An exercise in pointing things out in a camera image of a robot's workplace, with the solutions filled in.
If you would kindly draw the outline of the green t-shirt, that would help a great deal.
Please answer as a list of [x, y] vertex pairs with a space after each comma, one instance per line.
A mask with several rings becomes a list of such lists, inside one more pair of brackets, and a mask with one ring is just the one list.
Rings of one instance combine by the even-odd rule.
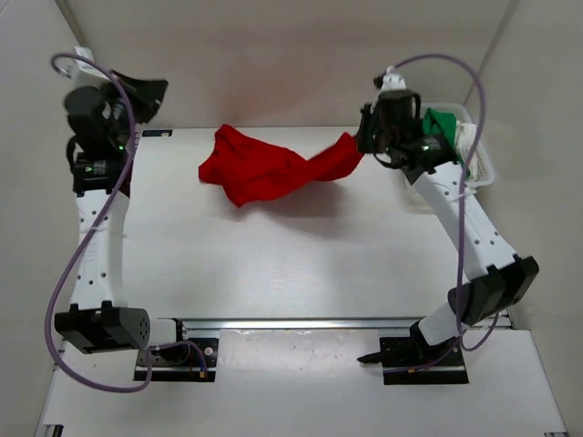
[[430, 107], [424, 112], [422, 120], [424, 134], [445, 137], [451, 148], [455, 147], [456, 127], [457, 118], [451, 112], [438, 111]]

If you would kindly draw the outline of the red t-shirt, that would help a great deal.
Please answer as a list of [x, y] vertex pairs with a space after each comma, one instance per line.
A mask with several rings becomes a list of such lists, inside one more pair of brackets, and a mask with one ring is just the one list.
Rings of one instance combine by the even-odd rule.
[[362, 158], [348, 133], [312, 158], [304, 158], [223, 125], [215, 132], [212, 152], [199, 165], [199, 181], [222, 187], [227, 199], [240, 208], [283, 198], [313, 181], [346, 178]]

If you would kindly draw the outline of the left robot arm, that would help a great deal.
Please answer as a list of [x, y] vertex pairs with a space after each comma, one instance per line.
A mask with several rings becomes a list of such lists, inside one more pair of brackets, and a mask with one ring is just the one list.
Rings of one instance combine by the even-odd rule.
[[131, 308], [123, 294], [122, 253], [131, 173], [128, 110], [115, 86], [93, 67], [73, 75], [66, 96], [67, 122], [74, 132], [66, 157], [73, 175], [79, 238], [88, 243], [69, 309], [58, 312], [55, 330], [85, 354], [159, 346], [171, 364], [186, 361], [189, 339], [172, 319], [152, 319]]

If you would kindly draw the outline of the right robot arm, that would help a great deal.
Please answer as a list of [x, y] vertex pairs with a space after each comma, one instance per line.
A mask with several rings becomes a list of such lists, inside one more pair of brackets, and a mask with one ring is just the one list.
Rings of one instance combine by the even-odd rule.
[[428, 364], [468, 328], [518, 304], [539, 266], [501, 236], [466, 185], [464, 163], [447, 134], [426, 131], [412, 99], [364, 105], [356, 142], [364, 153], [385, 154], [384, 167], [404, 174], [458, 253], [458, 278], [446, 303], [410, 329], [410, 355]]

